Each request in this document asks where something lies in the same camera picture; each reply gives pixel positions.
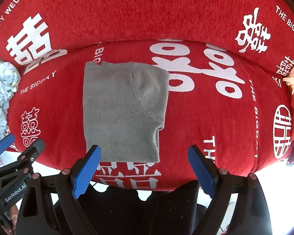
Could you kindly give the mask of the person's left hand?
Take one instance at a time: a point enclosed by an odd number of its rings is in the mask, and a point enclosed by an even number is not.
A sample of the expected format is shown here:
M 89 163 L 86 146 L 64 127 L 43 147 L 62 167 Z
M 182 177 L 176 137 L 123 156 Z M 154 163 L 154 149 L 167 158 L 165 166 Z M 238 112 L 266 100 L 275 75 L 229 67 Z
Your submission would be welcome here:
M 2 226 L 7 235 L 13 235 L 16 232 L 16 224 L 18 219 L 19 210 L 16 205 L 13 205 L 9 211 L 6 212 L 6 216 L 11 222 L 11 228 Z

